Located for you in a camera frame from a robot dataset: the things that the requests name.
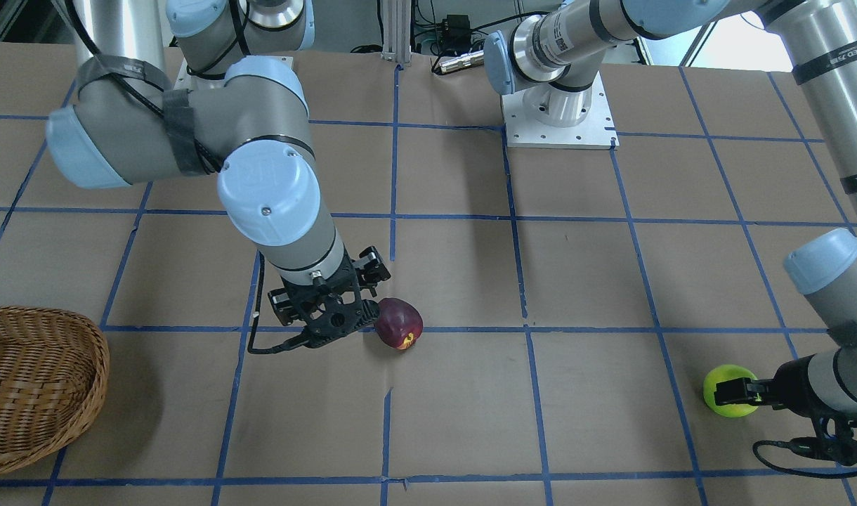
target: metal plate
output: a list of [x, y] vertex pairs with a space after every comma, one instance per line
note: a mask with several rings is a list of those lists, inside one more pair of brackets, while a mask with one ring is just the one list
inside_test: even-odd
[[[290, 67], [291, 70], [294, 70], [294, 57], [280, 56], [278, 58]], [[188, 76], [188, 62], [182, 58], [182, 65], [178, 68], [178, 77], [176, 77], [176, 82], [173, 83], [172, 89], [217, 89], [222, 86], [223, 81], [207, 81], [194, 76]]]
[[525, 113], [522, 95], [525, 91], [503, 96], [503, 115], [506, 120], [506, 143], [523, 148], [567, 148], [567, 150], [609, 150], [619, 146], [618, 135], [609, 102], [603, 89], [600, 74], [596, 76], [591, 92], [594, 98], [588, 117], [579, 125], [557, 128], [542, 124]]

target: green ball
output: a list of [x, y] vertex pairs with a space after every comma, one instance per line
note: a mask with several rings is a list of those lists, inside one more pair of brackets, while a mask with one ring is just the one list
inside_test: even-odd
[[749, 404], [728, 404], [727, 406], [715, 405], [715, 385], [718, 382], [730, 381], [738, 378], [756, 379], [753, 372], [740, 365], [719, 365], [718, 368], [712, 369], [706, 378], [704, 378], [704, 402], [710, 407], [714, 413], [724, 417], [742, 417], [747, 416], [753, 411], [756, 411], [759, 406], [750, 406]]

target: brown basket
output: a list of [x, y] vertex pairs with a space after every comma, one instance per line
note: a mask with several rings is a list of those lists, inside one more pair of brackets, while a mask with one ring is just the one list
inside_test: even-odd
[[73, 442], [98, 416], [110, 352], [69, 311], [0, 307], [0, 474]]

